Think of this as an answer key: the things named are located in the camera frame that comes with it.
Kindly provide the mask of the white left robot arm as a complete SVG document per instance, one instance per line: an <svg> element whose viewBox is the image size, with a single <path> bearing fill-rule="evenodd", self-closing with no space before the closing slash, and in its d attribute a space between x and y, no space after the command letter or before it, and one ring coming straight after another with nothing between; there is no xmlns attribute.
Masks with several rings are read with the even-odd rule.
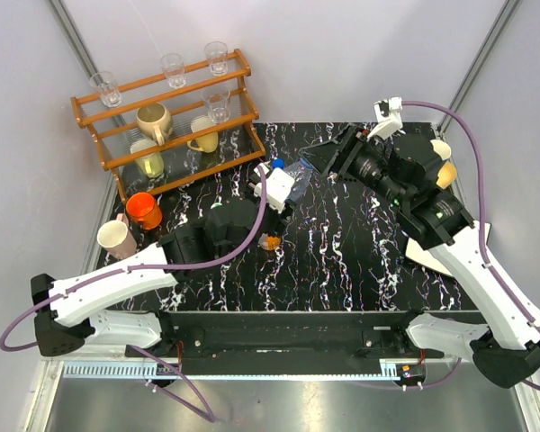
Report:
<svg viewBox="0 0 540 432"><path fill-rule="evenodd" d="M157 314L134 317L110 308L213 270L252 243L269 245L272 238L280 237L293 212L294 180L278 170L264 182L250 184L253 191L248 198L215 206L199 220L105 268L68 279L34 276L33 326L40 354L63 356L86 345L137 345L156 356L169 355L176 347L176 334Z"/></svg>

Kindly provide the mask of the Pepsi bottle blue cap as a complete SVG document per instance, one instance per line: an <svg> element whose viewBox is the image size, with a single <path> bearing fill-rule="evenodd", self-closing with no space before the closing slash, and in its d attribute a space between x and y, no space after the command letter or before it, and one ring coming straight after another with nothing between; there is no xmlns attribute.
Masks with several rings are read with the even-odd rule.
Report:
<svg viewBox="0 0 540 432"><path fill-rule="evenodd" d="M284 161L280 158L276 158L272 161L272 168L284 169Z"/></svg>

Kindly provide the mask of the clear blue water bottle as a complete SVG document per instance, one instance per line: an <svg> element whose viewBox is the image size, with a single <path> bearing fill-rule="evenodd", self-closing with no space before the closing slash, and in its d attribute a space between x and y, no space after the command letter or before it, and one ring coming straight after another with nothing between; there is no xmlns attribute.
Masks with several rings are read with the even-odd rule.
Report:
<svg viewBox="0 0 540 432"><path fill-rule="evenodd" d="M294 179L288 199L296 203L305 195L311 181L313 168L307 160L300 158L287 166L284 172Z"/></svg>

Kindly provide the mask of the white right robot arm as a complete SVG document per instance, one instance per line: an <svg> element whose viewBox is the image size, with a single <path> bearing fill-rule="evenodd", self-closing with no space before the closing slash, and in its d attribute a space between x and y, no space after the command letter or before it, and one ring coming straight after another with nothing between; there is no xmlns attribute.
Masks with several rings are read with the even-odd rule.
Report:
<svg viewBox="0 0 540 432"><path fill-rule="evenodd" d="M482 224L437 183L451 155L445 142L402 134L385 150L363 128L348 124L300 155L322 175L356 180L393 203L401 229L448 270L485 319L473 325L413 313L391 333L396 354L425 349L457 356L505 389L540 369L540 309L495 269Z"/></svg>

